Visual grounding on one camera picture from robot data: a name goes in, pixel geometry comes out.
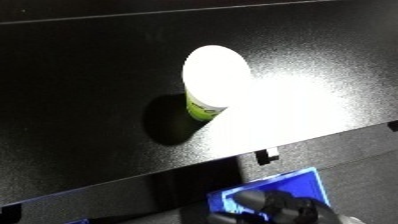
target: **blue container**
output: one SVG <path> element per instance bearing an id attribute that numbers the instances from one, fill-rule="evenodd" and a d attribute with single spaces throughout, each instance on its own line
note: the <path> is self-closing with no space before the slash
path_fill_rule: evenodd
<path id="1" fill-rule="evenodd" d="M 242 212 L 254 213 L 254 211 L 236 204 L 232 199 L 233 194 L 242 190 L 286 191 L 295 197 L 315 198 L 330 206 L 316 168 L 310 167 L 299 171 L 266 177 L 234 188 L 209 193 L 207 198 L 210 211 L 235 214 L 241 214 Z"/>

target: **black surface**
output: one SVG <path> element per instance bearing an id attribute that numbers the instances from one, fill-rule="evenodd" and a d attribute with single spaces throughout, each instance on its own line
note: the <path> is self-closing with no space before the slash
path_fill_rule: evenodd
<path id="1" fill-rule="evenodd" d="M 194 204 L 208 192 L 241 183 L 236 158 L 228 158 L 25 202 L 19 223 L 90 218 L 92 224 L 115 224 Z"/>
<path id="2" fill-rule="evenodd" d="M 278 67 L 321 78 L 342 99 L 336 127 L 299 137 L 281 127 L 287 139 L 266 147 L 397 120 L 397 9 L 324 2 L 2 25 L 0 204 L 256 150 L 209 136 L 234 117 L 178 145 L 147 133 L 148 106 L 183 93 L 181 65 L 201 45 L 238 51 L 269 81 Z"/>
<path id="3" fill-rule="evenodd" d="M 338 212 L 359 217 L 367 224 L 395 224 L 398 219 L 398 197 L 394 194 L 397 142 L 397 133 L 391 132 L 386 125 L 331 135 L 300 145 L 280 147 L 281 160 L 270 165 L 259 166 L 254 153 L 250 153 L 237 160 L 220 160 L 169 171 L 154 179 L 153 175 L 131 178 L 44 197 L 23 204 L 20 223 L 57 224 L 83 217 L 100 220 L 146 214 L 148 217 L 126 223 L 203 224 L 207 205 L 197 202 L 205 198 L 207 191 L 234 186 L 241 177 L 244 181 L 252 181 L 315 166 L 320 169 L 326 192 Z M 342 150 L 349 148 L 357 153 Z M 198 177 L 197 180 L 190 179 L 192 176 Z M 153 188 L 155 183 L 164 180 L 168 184 L 162 191 Z M 158 203 L 157 197 L 163 198 L 162 203 Z M 150 215 L 179 206 L 182 208 Z"/>
<path id="4" fill-rule="evenodd" d="M 0 24 L 296 1 L 300 0 L 3 0 L 0 1 Z"/>

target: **dark floor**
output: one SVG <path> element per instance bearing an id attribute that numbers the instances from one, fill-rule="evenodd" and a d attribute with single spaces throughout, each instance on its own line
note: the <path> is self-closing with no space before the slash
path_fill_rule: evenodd
<path id="1" fill-rule="evenodd" d="M 378 125 L 279 150 L 281 159 L 263 167 L 251 153 L 41 198 L 23 204 L 19 223 L 55 224 L 89 217 L 110 224 L 140 216 L 145 217 L 125 223 L 205 223 L 206 192 L 309 166 L 320 170 L 336 211 L 367 224 L 397 223 L 398 132 Z"/>

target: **black object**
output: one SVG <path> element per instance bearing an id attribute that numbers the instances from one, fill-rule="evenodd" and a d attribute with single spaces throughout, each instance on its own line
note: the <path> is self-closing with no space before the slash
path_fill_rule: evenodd
<path id="1" fill-rule="evenodd" d="M 0 210 L 0 223 L 1 224 L 14 224 L 18 223 L 22 218 L 22 205 L 14 204 L 4 206 Z"/>
<path id="2" fill-rule="evenodd" d="M 260 166 L 270 164 L 272 161 L 279 159 L 279 156 L 278 157 L 270 157 L 267 149 L 257 151 L 257 152 L 255 152 L 255 155 L 256 155 L 257 163 Z"/>
<path id="3" fill-rule="evenodd" d="M 295 198 L 282 191 L 241 191 L 234 200 L 250 209 L 264 212 L 269 221 L 255 214 L 223 214 L 209 216 L 211 224 L 342 224 L 338 215 L 327 205 L 311 198 Z"/>
<path id="4" fill-rule="evenodd" d="M 388 122 L 387 126 L 391 129 L 391 131 L 393 132 L 397 132 L 398 131 L 398 121 L 392 121 L 392 122 Z"/>
<path id="5" fill-rule="evenodd" d="M 178 144 L 144 130 L 146 108 L 184 92 L 181 65 L 206 44 L 236 50 L 270 81 L 286 62 L 286 74 L 344 98 L 338 127 L 305 138 L 397 120 L 397 13 L 386 13 L 396 11 L 322 2 L 2 25 L 0 204 L 257 150 L 217 147 L 211 123 Z M 293 137 L 278 144 L 304 140 Z"/>

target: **plastic container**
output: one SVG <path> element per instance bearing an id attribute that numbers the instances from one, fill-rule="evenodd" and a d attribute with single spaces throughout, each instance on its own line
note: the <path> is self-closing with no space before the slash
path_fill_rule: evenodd
<path id="1" fill-rule="evenodd" d="M 233 194 L 242 190 L 281 190 L 291 193 L 295 197 L 315 198 L 330 206 L 316 168 L 311 167 L 290 173 L 266 177 L 245 185 L 209 193 L 208 204 L 211 212 L 229 212 L 241 214 L 254 213 L 235 203 Z"/>
<path id="2" fill-rule="evenodd" d="M 216 45 L 193 51 L 182 71 L 187 110 L 199 121 L 209 121 L 231 106 L 248 88 L 250 68 L 235 51 Z"/>

